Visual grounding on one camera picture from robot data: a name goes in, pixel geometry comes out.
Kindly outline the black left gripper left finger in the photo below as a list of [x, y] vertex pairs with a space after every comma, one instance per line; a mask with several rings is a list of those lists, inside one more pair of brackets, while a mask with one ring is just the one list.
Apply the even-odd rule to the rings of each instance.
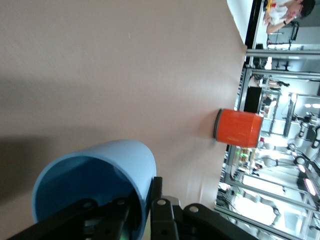
[[81, 199], [11, 236], [10, 240], [132, 240], [132, 202], [116, 198], [105, 205]]

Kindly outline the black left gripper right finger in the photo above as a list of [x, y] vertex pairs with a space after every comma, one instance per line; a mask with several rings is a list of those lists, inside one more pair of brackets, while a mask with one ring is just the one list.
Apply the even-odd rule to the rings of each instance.
[[200, 203], [185, 208], [162, 194], [163, 178], [150, 185], [150, 229], [152, 240], [251, 240], [252, 235]]

